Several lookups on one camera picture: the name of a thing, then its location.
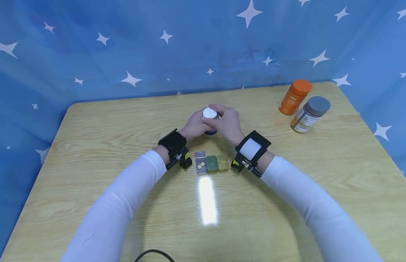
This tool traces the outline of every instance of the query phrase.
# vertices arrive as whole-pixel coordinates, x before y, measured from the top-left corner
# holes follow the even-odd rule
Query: yellow pill box
[[[217,156],[217,168],[219,171],[227,171],[229,169],[228,158],[226,155]]]

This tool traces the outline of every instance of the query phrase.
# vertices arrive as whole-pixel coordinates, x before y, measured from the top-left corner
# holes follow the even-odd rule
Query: person's right hand
[[[233,108],[210,104],[209,107],[219,114],[219,119],[203,119],[203,123],[214,127],[233,146],[237,146],[245,138],[239,124],[239,113]]]

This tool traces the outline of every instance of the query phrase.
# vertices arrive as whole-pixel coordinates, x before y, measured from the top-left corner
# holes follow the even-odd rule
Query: white bottle cap
[[[216,117],[217,117],[217,112],[214,111],[213,109],[208,107],[208,108],[203,110],[203,119],[206,119],[206,118],[214,119]]]

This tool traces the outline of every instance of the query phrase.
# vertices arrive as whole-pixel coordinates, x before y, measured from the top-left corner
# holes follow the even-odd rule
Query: gray bottle cap
[[[306,103],[306,110],[314,115],[322,116],[330,107],[330,102],[322,96],[313,96]]]

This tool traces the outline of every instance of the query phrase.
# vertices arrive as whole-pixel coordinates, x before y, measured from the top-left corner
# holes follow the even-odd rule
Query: person's left hand
[[[178,131],[178,133],[187,139],[187,142],[202,135],[206,131],[214,131],[213,127],[202,122],[204,109],[205,108],[195,112],[190,119],[188,119],[185,126]]]

